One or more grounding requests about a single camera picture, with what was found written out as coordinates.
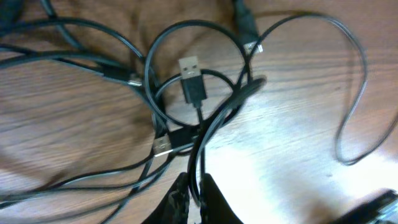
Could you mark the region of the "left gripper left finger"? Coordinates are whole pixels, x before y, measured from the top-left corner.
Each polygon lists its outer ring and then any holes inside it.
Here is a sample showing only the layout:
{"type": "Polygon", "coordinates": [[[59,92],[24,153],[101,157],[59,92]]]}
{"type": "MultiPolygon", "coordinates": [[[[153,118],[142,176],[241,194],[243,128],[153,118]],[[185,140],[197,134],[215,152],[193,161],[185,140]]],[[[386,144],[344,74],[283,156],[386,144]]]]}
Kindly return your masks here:
{"type": "Polygon", "coordinates": [[[142,224],[187,224],[189,204],[188,174],[181,172],[142,224]]]}

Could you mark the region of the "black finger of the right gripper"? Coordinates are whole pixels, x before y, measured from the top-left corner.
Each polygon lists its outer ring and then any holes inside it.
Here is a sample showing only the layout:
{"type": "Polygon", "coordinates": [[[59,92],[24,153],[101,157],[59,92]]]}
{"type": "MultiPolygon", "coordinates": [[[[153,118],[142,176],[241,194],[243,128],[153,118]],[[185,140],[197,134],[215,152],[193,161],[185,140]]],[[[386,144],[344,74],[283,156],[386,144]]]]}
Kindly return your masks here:
{"type": "Polygon", "coordinates": [[[389,189],[380,196],[350,210],[330,224],[396,224],[389,217],[397,213],[397,192],[389,189]]]}

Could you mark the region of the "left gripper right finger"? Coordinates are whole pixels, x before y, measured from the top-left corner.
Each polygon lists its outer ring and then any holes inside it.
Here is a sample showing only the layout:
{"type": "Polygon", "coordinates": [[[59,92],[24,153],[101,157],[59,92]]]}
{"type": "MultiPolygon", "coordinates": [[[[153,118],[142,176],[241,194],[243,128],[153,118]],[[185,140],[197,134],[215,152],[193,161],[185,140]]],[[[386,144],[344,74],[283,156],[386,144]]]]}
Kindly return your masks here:
{"type": "Polygon", "coordinates": [[[201,181],[201,222],[204,224],[243,224],[233,212],[212,176],[205,173],[201,181]]]}

